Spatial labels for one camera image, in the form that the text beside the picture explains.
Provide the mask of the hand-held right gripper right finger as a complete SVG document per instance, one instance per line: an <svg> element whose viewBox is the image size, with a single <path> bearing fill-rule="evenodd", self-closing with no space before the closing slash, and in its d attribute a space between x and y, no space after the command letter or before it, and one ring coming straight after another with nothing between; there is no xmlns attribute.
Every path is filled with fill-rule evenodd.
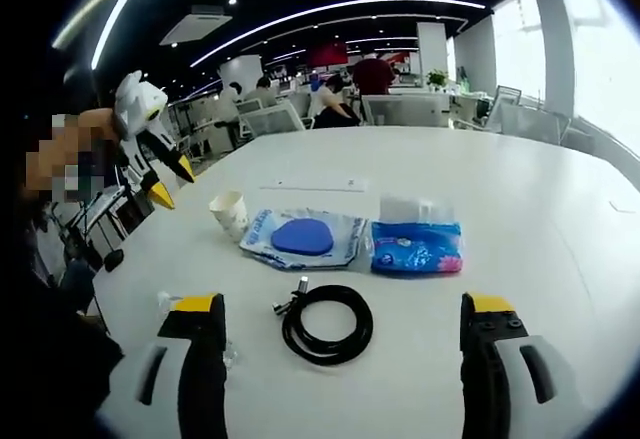
<svg viewBox="0 0 640 439"><path fill-rule="evenodd" d="M464 438L576 438L588 411L571 365L504 298L466 292L460 315Z"/></svg>

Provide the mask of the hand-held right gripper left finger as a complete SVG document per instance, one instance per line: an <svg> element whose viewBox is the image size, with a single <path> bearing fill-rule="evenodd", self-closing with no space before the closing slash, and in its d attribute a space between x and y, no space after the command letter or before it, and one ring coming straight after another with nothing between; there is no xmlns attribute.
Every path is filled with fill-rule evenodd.
<svg viewBox="0 0 640 439"><path fill-rule="evenodd" d="M226 438L224 296L170 302L157 334L110 376L98 416L117 438Z"/></svg>

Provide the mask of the person's left hand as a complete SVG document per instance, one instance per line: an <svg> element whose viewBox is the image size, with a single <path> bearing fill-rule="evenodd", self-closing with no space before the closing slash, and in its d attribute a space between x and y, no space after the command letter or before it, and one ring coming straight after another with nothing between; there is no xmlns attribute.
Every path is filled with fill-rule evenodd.
<svg viewBox="0 0 640 439"><path fill-rule="evenodd" d="M83 111L77 118L79 127L89 130L102 138L117 142L120 137L115 127L112 108L97 108Z"/></svg>

